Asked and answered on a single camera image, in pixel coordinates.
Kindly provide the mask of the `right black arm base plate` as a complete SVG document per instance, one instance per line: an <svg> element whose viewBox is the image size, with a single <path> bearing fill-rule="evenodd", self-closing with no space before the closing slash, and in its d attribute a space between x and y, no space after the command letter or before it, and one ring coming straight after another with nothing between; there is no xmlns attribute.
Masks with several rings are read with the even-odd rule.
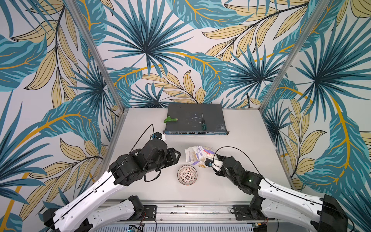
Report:
<svg viewBox="0 0 371 232"><path fill-rule="evenodd" d="M235 216L237 221L242 220L262 220L270 221L274 218L268 218L260 210L250 208L249 205L233 205L230 212Z"/></svg>

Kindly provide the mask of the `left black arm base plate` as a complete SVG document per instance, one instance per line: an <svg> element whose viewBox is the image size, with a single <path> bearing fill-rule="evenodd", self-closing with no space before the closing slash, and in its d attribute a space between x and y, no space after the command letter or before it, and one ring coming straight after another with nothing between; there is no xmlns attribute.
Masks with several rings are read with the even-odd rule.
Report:
<svg viewBox="0 0 371 232"><path fill-rule="evenodd" d="M146 205L143 209L134 211L134 215L129 219L123 220L125 222L132 221L155 221L157 215L156 205Z"/></svg>

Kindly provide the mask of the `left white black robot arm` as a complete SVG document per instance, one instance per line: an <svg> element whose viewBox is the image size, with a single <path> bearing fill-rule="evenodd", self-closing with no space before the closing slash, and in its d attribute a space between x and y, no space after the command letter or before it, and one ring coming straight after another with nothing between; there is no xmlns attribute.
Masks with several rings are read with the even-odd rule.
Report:
<svg viewBox="0 0 371 232"><path fill-rule="evenodd" d="M141 220L145 210L138 196L100 210L112 195L130 184L146 180L146 174L178 164L181 153L159 138L143 148L118 157L100 179L65 206L51 208L43 214L45 227L53 232L93 232L120 220Z"/></svg>

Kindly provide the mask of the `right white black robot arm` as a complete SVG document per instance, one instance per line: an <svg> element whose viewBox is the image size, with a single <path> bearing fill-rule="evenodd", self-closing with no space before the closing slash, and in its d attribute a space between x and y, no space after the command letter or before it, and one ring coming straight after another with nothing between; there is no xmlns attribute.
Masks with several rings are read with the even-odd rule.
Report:
<svg viewBox="0 0 371 232"><path fill-rule="evenodd" d="M280 219L310 232L346 232L349 217L332 196L312 196L286 188L261 174L246 171L234 157L215 154L205 165L228 178L242 192L252 195L250 216Z"/></svg>

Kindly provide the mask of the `clear oats bag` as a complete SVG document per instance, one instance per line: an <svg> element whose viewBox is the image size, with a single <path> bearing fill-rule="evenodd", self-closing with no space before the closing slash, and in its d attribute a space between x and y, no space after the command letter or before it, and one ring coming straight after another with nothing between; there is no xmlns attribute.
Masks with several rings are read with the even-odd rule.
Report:
<svg viewBox="0 0 371 232"><path fill-rule="evenodd" d="M212 151L209 147L202 147L202 146L194 146L189 147L185 150L185 162L193 165L199 166L202 168L206 168L205 161L207 158L211 159L214 155L214 151Z"/></svg>

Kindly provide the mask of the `white patterned breakfast bowl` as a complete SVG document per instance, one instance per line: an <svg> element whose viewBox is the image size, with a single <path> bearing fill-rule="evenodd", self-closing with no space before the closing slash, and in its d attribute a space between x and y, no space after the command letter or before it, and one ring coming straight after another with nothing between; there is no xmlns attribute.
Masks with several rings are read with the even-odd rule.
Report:
<svg viewBox="0 0 371 232"><path fill-rule="evenodd" d="M177 178L181 184L190 186L197 181L198 173L194 167L190 165L183 165L177 172Z"/></svg>

